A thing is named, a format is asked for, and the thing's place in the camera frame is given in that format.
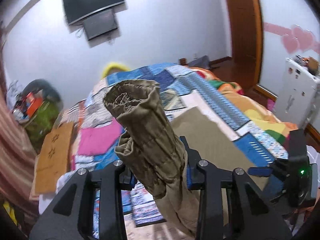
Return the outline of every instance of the metal screw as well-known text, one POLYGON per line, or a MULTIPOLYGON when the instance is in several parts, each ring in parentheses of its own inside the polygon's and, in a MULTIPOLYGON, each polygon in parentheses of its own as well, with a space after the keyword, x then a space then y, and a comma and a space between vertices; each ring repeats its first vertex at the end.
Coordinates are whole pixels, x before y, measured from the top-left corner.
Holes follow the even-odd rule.
POLYGON ((236 174, 243 175, 244 174, 244 170, 241 169, 241 168, 236 168, 236 174))
POLYGON ((121 160, 115 160, 114 162, 113 162, 113 165, 114 166, 121 166, 122 165, 122 161, 121 160))
POLYGON ((79 175, 83 175, 83 174, 85 174, 87 172, 87 170, 85 169, 85 168, 80 168, 79 170, 78 170, 78 174, 79 175))
POLYGON ((200 161, 199 161, 199 165, 200 165, 201 167, 205 167, 205 166, 208 165, 208 162, 207 162, 206 160, 200 160, 200 161))

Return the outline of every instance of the beige fabric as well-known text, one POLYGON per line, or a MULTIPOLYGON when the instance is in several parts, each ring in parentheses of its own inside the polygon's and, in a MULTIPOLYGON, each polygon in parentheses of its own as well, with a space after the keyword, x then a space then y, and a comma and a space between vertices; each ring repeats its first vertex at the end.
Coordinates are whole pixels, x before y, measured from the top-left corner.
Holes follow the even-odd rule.
MULTIPOLYGON (((205 159, 220 169, 233 171, 237 167, 255 166, 219 129, 215 122, 201 114, 198 107, 191 108, 171 121, 173 131, 178 136, 185 136, 191 149, 199 152, 205 159)), ((263 189, 267 178, 250 176, 263 189)), ((222 195, 224 223, 228 222, 227 196, 222 195)))
POLYGON ((165 219, 194 236, 199 201, 187 190, 188 156, 165 116, 155 81, 114 85, 104 104, 126 129, 115 153, 150 192, 165 219))

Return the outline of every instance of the white appliance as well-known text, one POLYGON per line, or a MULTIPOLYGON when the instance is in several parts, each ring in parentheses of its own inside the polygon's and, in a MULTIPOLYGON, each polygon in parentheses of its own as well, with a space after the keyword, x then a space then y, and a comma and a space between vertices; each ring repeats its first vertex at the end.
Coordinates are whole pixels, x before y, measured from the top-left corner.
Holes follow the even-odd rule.
POLYGON ((320 107, 320 78, 291 58, 286 59, 285 66, 282 89, 272 112, 282 122, 304 129, 320 107))

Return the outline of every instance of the cable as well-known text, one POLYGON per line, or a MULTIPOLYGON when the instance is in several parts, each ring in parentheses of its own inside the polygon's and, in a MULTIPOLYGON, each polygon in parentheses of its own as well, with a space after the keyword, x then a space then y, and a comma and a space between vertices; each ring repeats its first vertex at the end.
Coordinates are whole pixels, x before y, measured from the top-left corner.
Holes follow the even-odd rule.
POLYGON ((83 33, 84 33, 84 26, 82 25, 82 27, 76 31, 76 37, 77 37, 77 38, 80 38, 83 33))

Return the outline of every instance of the cardboard sheet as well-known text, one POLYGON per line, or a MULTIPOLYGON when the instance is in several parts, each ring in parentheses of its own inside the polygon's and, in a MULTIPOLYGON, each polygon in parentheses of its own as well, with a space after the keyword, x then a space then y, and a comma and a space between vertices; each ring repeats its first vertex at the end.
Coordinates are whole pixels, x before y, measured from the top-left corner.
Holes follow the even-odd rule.
POLYGON ((73 125, 73 122, 65 123, 46 135, 36 168, 37 194, 55 192, 58 178, 68 171, 73 125))

